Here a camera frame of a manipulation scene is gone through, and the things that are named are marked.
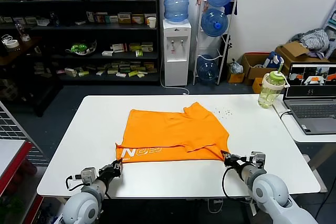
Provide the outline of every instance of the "paper cup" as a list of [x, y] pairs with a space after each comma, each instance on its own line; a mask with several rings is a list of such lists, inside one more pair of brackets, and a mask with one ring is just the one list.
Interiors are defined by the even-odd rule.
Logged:
[[155, 17], [149, 17], [149, 18], [148, 18], [148, 21], [149, 21], [149, 27], [150, 27], [150, 28], [155, 28], [155, 25], [156, 25], [156, 18], [155, 18]]

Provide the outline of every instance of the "white table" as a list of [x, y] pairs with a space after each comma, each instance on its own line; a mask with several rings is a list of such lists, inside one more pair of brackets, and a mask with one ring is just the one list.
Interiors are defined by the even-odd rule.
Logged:
[[[279, 116], [288, 110], [282, 99], [283, 95], [279, 95], [273, 104], [273, 107]], [[312, 170], [318, 168], [324, 161], [336, 152], [335, 134], [305, 135], [292, 115], [284, 114], [281, 120], [294, 141], [298, 143], [324, 143], [322, 149], [317, 152], [308, 163]]]
[[[265, 169], [281, 177], [291, 194], [315, 193], [320, 185], [273, 108], [257, 104], [258, 95], [88, 96], [60, 142], [37, 192], [47, 197], [70, 197], [65, 179], [85, 167], [101, 168], [115, 160], [131, 109], [182, 112], [199, 102], [214, 112], [230, 134], [231, 153], [266, 153]], [[114, 179], [113, 198], [223, 197], [225, 171], [221, 161], [177, 161], [124, 164]], [[247, 196], [247, 187], [231, 171], [225, 178], [230, 196]]]

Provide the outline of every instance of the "black cable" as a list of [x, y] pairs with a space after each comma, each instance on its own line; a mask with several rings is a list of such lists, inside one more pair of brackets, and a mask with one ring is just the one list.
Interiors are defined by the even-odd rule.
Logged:
[[68, 190], [69, 190], [69, 184], [68, 184], [69, 179], [72, 179], [72, 176], [67, 177], [67, 179], [65, 180], [65, 185], [67, 186]]
[[90, 184], [86, 184], [86, 183], [82, 183], [82, 184], [79, 184], [79, 185], [77, 185], [77, 186], [75, 186], [75, 187], [73, 187], [73, 188], [69, 188], [68, 190], [69, 191], [73, 191], [73, 190], [75, 190], [77, 187], [80, 187], [80, 186], [89, 186]]
[[316, 220], [316, 221], [317, 221], [317, 216], [319, 215], [320, 210], [322, 209], [324, 203], [327, 202], [329, 196], [331, 195], [331, 192], [332, 192], [332, 189], [334, 188], [335, 182], [336, 182], [336, 176], [335, 176], [334, 182], [332, 183], [332, 186], [331, 186], [331, 188], [330, 188], [330, 190], [329, 190], [328, 195], [326, 196], [326, 198], [324, 199], [324, 201], [323, 201], [322, 204], [320, 205], [319, 210], [317, 210], [317, 213], [316, 213], [316, 215], [315, 215], [315, 220]]
[[225, 171], [225, 173], [224, 173], [224, 175], [223, 175], [223, 178], [222, 178], [222, 189], [223, 189], [223, 193], [224, 193], [225, 197], [228, 198], [228, 199], [231, 199], [231, 200], [239, 201], [239, 202], [241, 202], [241, 203], [249, 204], [249, 202], [247, 202], [247, 201], [243, 201], [243, 200], [240, 200], [240, 199], [231, 198], [231, 197], [228, 196], [228, 194], [226, 193], [225, 188], [224, 188], [224, 179], [225, 179], [225, 175], [227, 174], [227, 172], [228, 172], [229, 170], [231, 170], [231, 169], [234, 169], [234, 168], [233, 168], [233, 167], [229, 167], [228, 169], [226, 169], [226, 171]]
[[292, 115], [292, 112], [290, 112], [290, 111], [286, 111], [285, 113], [281, 114], [281, 116], [280, 116], [280, 119], [281, 119], [281, 118], [282, 118], [282, 116], [283, 116], [283, 115], [285, 115], [285, 114]]

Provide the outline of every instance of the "gray cloth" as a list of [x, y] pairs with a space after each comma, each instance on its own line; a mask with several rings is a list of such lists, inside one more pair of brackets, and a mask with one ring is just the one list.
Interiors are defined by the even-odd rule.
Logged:
[[299, 41], [310, 51], [318, 53], [326, 51], [329, 47], [329, 37], [323, 29], [315, 29], [304, 34], [296, 34], [290, 39], [290, 41]]

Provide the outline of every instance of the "power cord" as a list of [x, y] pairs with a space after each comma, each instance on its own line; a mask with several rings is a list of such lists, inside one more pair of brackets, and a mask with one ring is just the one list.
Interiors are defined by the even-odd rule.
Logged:
[[224, 204], [224, 201], [222, 200], [222, 204], [221, 204], [221, 207], [219, 208], [219, 210], [216, 211], [216, 212], [212, 212], [212, 211], [210, 210], [209, 199], [208, 199], [208, 211], [209, 211], [209, 213], [210, 213], [210, 214], [217, 214], [217, 213], [219, 213], [219, 212], [221, 211], [221, 209], [223, 208], [223, 204]]
[[291, 112], [291, 111], [286, 111], [286, 112], [284, 112], [283, 114], [281, 114], [280, 119], [281, 119], [282, 116], [285, 115], [285, 114], [292, 115], [292, 112]]
[[73, 177], [72, 177], [72, 176], [69, 176], [69, 177], [67, 177], [66, 180], [65, 180], [65, 185], [66, 185], [66, 187], [67, 187], [67, 189], [68, 189], [69, 191], [73, 191], [73, 190], [75, 190], [76, 188], [78, 188], [78, 187], [80, 187], [80, 186], [89, 186], [89, 185], [90, 185], [90, 184], [87, 184], [87, 183], [82, 183], [82, 184], [79, 184], [79, 185], [77, 185], [77, 186], [75, 186], [75, 187], [73, 187], [73, 188], [69, 188], [69, 182], [68, 182], [68, 181], [69, 181], [70, 179], [73, 179]]
[[336, 176], [335, 176], [334, 182], [332, 183], [332, 186], [331, 186], [331, 188], [330, 188], [330, 190], [329, 190], [328, 195], [326, 196], [326, 198], [324, 199], [324, 201], [323, 201], [322, 204], [320, 205], [319, 210], [317, 210], [317, 213], [316, 213], [316, 215], [315, 215], [315, 220], [316, 220], [316, 221], [317, 221], [317, 216], [318, 216], [319, 213], [320, 213], [320, 210], [322, 209], [323, 205], [327, 202], [329, 196], [331, 195], [331, 192], [332, 192], [332, 190], [333, 190], [333, 188], [334, 188], [335, 182], [336, 182]]
[[225, 171], [225, 173], [224, 173], [224, 175], [223, 175], [223, 178], [222, 178], [222, 189], [223, 189], [223, 193], [224, 193], [225, 197], [228, 198], [228, 199], [230, 199], [230, 200], [239, 201], [239, 202], [241, 202], [241, 203], [249, 204], [249, 202], [246, 201], [246, 200], [244, 201], [244, 200], [240, 200], [240, 199], [231, 198], [230, 196], [228, 196], [228, 194], [227, 194], [226, 191], [225, 191], [225, 188], [224, 188], [224, 179], [225, 179], [225, 176], [226, 176], [227, 172], [228, 172], [229, 170], [232, 170], [232, 169], [234, 169], [234, 168], [233, 168], [233, 167], [229, 167], [228, 169], [226, 169], [226, 171]]
[[165, 89], [181, 89], [181, 90], [185, 90], [185, 91], [188, 92], [188, 94], [190, 94], [189, 90], [186, 89], [186, 88], [180, 88], [180, 87], [167, 87], [167, 86], [164, 86], [164, 85], [162, 84], [162, 80], [161, 80], [162, 65], [163, 65], [163, 60], [161, 60], [161, 67], [160, 67], [160, 84], [161, 84], [161, 86], [162, 86], [163, 88], [165, 88]]

